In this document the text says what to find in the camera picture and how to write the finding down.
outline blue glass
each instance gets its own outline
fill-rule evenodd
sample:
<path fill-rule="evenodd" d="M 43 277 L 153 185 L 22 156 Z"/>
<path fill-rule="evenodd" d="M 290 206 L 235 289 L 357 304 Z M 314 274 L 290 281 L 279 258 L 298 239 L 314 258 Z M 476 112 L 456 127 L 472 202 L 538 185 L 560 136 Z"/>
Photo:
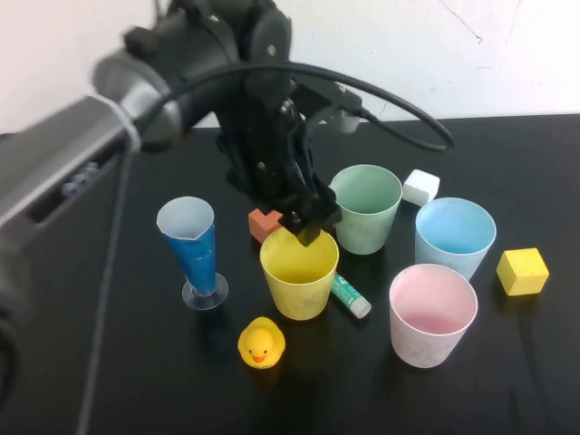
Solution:
<path fill-rule="evenodd" d="M 188 305 L 209 309 L 221 303 L 227 295 L 227 281 L 216 274 L 213 208 L 201 198 L 175 198 L 159 211 L 157 226 L 188 280 L 183 288 Z M 204 300 L 193 301 L 197 296 Z"/>

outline yellow rubber duck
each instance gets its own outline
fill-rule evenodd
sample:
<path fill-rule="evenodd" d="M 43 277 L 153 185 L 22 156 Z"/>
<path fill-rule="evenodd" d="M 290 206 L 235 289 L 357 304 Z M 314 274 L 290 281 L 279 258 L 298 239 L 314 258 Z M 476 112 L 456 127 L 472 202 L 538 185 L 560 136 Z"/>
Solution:
<path fill-rule="evenodd" d="M 237 341 L 242 360 L 255 369 L 269 369 L 275 365 L 285 348 L 282 331 L 267 317 L 254 319 Z"/>

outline red block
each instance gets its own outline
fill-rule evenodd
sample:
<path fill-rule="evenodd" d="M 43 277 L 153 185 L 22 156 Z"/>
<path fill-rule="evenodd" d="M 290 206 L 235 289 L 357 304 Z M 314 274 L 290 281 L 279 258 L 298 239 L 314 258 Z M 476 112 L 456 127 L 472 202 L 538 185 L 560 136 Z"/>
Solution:
<path fill-rule="evenodd" d="M 247 222 L 250 226 L 250 234 L 260 242 L 264 243 L 266 237 L 279 229 L 282 225 L 278 220 L 282 217 L 282 213 L 272 210 L 265 215 L 258 208 L 247 215 Z"/>

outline plastic cup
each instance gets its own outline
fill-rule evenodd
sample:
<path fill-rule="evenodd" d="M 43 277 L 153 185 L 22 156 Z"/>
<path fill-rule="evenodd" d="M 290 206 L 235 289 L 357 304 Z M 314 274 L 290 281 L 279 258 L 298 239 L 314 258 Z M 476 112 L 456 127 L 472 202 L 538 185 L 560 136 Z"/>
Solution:
<path fill-rule="evenodd" d="M 471 279 L 496 239 L 493 217 L 474 202 L 439 198 L 415 219 L 415 263 L 432 263 Z"/>
<path fill-rule="evenodd" d="M 214 210 L 201 198 L 172 199 L 157 214 L 157 226 L 181 264 L 187 305 L 208 310 L 227 296 L 227 280 L 216 273 Z"/>
<path fill-rule="evenodd" d="M 445 266 L 416 265 L 392 281 L 391 342 L 399 357 L 421 369 L 443 363 L 478 313 L 467 279 Z"/>
<path fill-rule="evenodd" d="M 343 211 L 343 220 L 336 225 L 338 243 L 358 255 L 381 249 L 401 203 L 397 176 L 380 166 L 356 165 L 336 174 L 330 188 Z"/>
<path fill-rule="evenodd" d="M 338 265 L 338 246 L 327 233 L 309 246 L 279 228 L 264 241 L 260 262 L 276 308 L 294 320 L 319 315 L 328 302 Z"/>

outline yellow cup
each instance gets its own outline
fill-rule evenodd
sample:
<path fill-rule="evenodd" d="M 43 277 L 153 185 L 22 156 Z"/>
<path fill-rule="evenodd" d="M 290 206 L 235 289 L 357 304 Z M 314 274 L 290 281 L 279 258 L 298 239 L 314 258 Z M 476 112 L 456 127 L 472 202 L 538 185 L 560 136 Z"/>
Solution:
<path fill-rule="evenodd" d="M 338 265 L 338 246 L 332 236 L 322 231 L 304 247 L 281 227 L 264 241 L 260 262 L 280 313 L 308 320 L 324 310 Z"/>

